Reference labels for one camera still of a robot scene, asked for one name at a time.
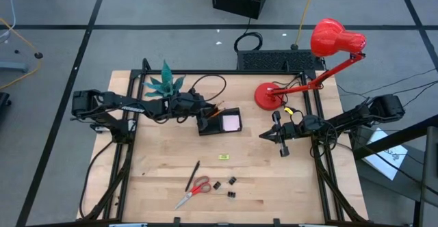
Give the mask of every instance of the yellow cable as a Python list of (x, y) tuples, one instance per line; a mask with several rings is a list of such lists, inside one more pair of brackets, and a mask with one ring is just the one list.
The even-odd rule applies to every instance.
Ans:
[(298, 45), (298, 41), (300, 40), (301, 27), (302, 27), (302, 24), (304, 23), (304, 19), (306, 18), (307, 8), (309, 8), (310, 1), (311, 0), (307, 0), (306, 8), (304, 9), (304, 12), (302, 13), (300, 27), (298, 28), (298, 35), (296, 36), (296, 40), (295, 40), (295, 45)]
[[(24, 37), (22, 37), (18, 32), (16, 32), (13, 28), (11, 28), (11, 27), (9, 26), (9, 24), (8, 24), (4, 19), (0, 18), (0, 21), (1, 21), (4, 25), (6, 25), (6, 27), (9, 28), (10, 31), (12, 31), (16, 36), (18, 36), (21, 40), (23, 40), (23, 42), (25, 42), (27, 45), (29, 45), (35, 53), (39, 53), (38, 50), (36, 49), (36, 47), (34, 47), (34, 46), (32, 45), (32, 43), (30, 43), (28, 40), (26, 40)], [(14, 84), (14, 83), (16, 83), (16, 82), (18, 82), (18, 81), (24, 79), (25, 77), (28, 77), (28, 76), (34, 74), (35, 72), (37, 72), (37, 71), (40, 69), (40, 67), (41, 67), (41, 59), (38, 59), (38, 65), (36, 66), (36, 68), (35, 68), (33, 71), (31, 71), (31, 72), (29, 72), (29, 73), (27, 73), (27, 74), (24, 74), (23, 76), (21, 76), (21, 77), (15, 79), (15, 80), (13, 80), (12, 82), (10, 82), (10, 83), (8, 83), (8, 84), (6, 84), (6, 85), (0, 86), (0, 90), (2, 90), (2, 89), (4, 89), (4, 88), (7, 88), (7, 87), (11, 86), (12, 84)]]

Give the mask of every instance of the lamp arm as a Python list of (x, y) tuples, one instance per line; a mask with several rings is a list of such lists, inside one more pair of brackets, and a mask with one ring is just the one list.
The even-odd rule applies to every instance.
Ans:
[(295, 92), (302, 92), (306, 90), (317, 90), (322, 88), (322, 82), (328, 79), (329, 77), (333, 76), (334, 74), (340, 72), (341, 70), (351, 66), (352, 64), (362, 60), (365, 58), (365, 53), (351, 53), (350, 59), (347, 59), (346, 61), (340, 63), (336, 67), (334, 67), (331, 70), (328, 70), (324, 73), (322, 73), (319, 77), (315, 78), (314, 80), (310, 81), (307, 85), (294, 87), (294, 88), (288, 88), (288, 89), (272, 89), (268, 90), (268, 95), (282, 95), (282, 94), (291, 94)]

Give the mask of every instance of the black box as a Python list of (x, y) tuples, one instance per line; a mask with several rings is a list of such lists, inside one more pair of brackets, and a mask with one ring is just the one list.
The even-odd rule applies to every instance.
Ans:
[(213, 8), (258, 19), (266, 0), (212, 0)]

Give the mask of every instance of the black floor stripe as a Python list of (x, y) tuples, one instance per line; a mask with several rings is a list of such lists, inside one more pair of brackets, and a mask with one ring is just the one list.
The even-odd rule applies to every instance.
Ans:
[(92, 28), (94, 23), (96, 22), (97, 14), (99, 13), (101, 4), (102, 4), (102, 0), (96, 0), (92, 15), (88, 22), (87, 29), (82, 39), (81, 46), (79, 47), (79, 51), (76, 56), (75, 63), (73, 64), (72, 70), (70, 72), (70, 77), (68, 78), (66, 88), (64, 89), (60, 106), (57, 109), (55, 120), (53, 121), (51, 130), (49, 132), (49, 136), (47, 138), (46, 144), (42, 151), (40, 161), (38, 162), (38, 166), (36, 168), (34, 178), (32, 179), (31, 185), (29, 187), (29, 191), (27, 192), (26, 199), (21, 209), (20, 215), (18, 217), (16, 226), (23, 227), (27, 223), (27, 219), (32, 209), (32, 205), (34, 203), (36, 194), (38, 193), (38, 188), (40, 187), (42, 177), (44, 176), (44, 171), (46, 169), (47, 162), (49, 161), (49, 157), (53, 149), (53, 145), (55, 143), (56, 135), (60, 128), (62, 118), (64, 117), (64, 112), (66, 111), (66, 106), (70, 98), (70, 93), (73, 89), (73, 85), (75, 84), (75, 79), (79, 71), (79, 67), (81, 66), (82, 58), (86, 51), (88, 41), (90, 39), (90, 35), (92, 32)]
[[(196, 30), (196, 29), (246, 29), (248, 25), (95, 25), (93, 29), (107, 30)], [(250, 29), (298, 29), (300, 25), (250, 25)], [(438, 25), (344, 25), (347, 30), (438, 30)], [(16, 25), (15, 29), (87, 29), (88, 25)], [(315, 25), (303, 25), (312, 30)]]
[(415, 11), (415, 8), (414, 8), (411, 0), (404, 0), (404, 2), (406, 3), (406, 6), (408, 7), (409, 12), (411, 13), (411, 16), (412, 16), (413, 21), (415, 22), (415, 25), (417, 25), (419, 27), (419, 33), (420, 33), (420, 36), (422, 37), (424, 46), (426, 47), (427, 52), (429, 53), (430, 59), (432, 60), (433, 64), (435, 65), (435, 68), (438, 70), (437, 52), (435, 51), (434, 46), (430, 42), (429, 36), (427, 35), (425, 28), (423, 27), (423, 24), (420, 20), (420, 17), (418, 16), (417, 11)]

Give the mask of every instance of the scissors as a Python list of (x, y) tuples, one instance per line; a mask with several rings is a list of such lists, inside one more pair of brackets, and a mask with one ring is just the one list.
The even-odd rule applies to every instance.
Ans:
[(182, 204), (184, 204), (186, 201), (188, 201), (192, 196), (196, 195), (197, 193), (210, 192), (211, 185), (208, 183), (209, 181), (210, 181), (210, 178), (208, 176), (202, 176), (202, 177), (196, 179), (193, 183), (193, 188), (178, 203), (178, 205), (175, 207), (175, 210), (177, 210)]

